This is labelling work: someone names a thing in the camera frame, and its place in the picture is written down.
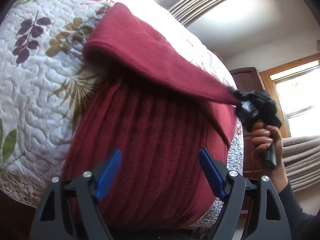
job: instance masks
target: finger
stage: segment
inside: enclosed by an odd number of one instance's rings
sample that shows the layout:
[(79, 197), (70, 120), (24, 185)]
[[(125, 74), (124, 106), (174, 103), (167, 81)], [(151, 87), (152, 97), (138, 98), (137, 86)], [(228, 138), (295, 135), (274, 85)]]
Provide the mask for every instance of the finger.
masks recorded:
[(261, 153), (265, 152), (269, 148), (270, 145), (271, 145), (271, 143), (265, 143), (265, 144), (260, 144), (259, 146), (257, 146), (252, 151), (252, 158), (254, 160), (259, 160), (262, 157)]
[(272, 125), (267, 125), (266, 128), (270, 131), (270, 134), (275, 141), (281, 139), (281, 134), (280, 134), (280, 130), (278, 127), (272, 126)]
[(258, 130), (258, 129), (262, 129), (263, 128), (263, 122), (256, 122), (253, 127), (252, 127), (252, 131), (254, 130)]
[(253, 138), (253, 137), (260, 137), (260, 136), (270, 137), (270, 131), (267, 130), (267, 129), (258, 129), (258, 130), (252, 131), (252, 132), (250, 133), (250, 137), (251, 137), (251, 138)]
[(268, 143), (272, 143), (273, 139), (267, 136), (260, 136), (260, 137), (253, 137), (251, 139), (251, 142), (254, 145), (261, 145), (261, 144), (268, 144)]

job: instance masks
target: bed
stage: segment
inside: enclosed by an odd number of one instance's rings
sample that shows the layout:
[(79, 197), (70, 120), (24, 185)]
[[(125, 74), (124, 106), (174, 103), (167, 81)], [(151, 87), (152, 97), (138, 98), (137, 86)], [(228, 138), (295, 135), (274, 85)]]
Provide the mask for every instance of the bed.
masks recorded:
[[(81, 116), (107, 75), (84, 62), (82, 48), (115, 2), (236, 88), (218, 57), (152, 0), (17, 0), (0, 26), (0, 189), (20, 203), (36, 207), (48, 181), (61, 175)], [(242, 174), (239, 120), (227, 167)], [(221, 207), (217, 199), (193, 226), (211, 227)]]

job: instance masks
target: folded towel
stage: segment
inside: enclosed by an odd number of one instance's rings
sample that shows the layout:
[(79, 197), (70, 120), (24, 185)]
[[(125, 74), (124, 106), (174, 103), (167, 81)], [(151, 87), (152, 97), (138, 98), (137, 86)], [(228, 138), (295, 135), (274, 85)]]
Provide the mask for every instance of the folded towel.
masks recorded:
[(76, 131), (63, 177), (79, 176), (119, 148), (123, 162), (100, 203), (106, 224), (191, 225), (215, 200), (198, 151), (207, 146), (226, 163), (237, 120), (227, 104), (239, 101), (121, 3), (100, 20), (83, 54), (109, 75)]

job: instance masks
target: sleeve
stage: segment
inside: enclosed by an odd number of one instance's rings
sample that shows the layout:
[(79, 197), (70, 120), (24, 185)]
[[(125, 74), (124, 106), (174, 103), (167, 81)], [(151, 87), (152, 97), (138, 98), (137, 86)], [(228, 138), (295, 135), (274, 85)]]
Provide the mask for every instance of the sleeve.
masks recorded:
[(305, 240), (316, 233), (320, 233), (320, 215), (312, 216), (303, 212), (289, 184), (279, 193), (284, 211), (287, 215), (292, 240)]

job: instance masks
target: wooden cabinet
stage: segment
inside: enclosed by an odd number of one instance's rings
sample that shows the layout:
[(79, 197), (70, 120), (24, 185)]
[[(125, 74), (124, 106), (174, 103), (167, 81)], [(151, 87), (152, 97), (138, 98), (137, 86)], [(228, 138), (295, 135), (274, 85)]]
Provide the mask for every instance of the wooden cabinet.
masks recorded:
[[(235, 80), (238, 90), (250, 92), (252, 90), (262, 91), (262, 85), (258, 77), (256, 68), (238, 68), (230, 71), (233, 79)], [(244, 129), (244, 161), (243, 161), (243, 176), (250, 179), (259, 179), (262, 171), (258, 168), (257, 164), (251, 158), (253, 145), (249, 137), (250, 131)], [(241, 217), (246, 217), (249, 209), (249, 198), (245, 198), (242, 206)]]

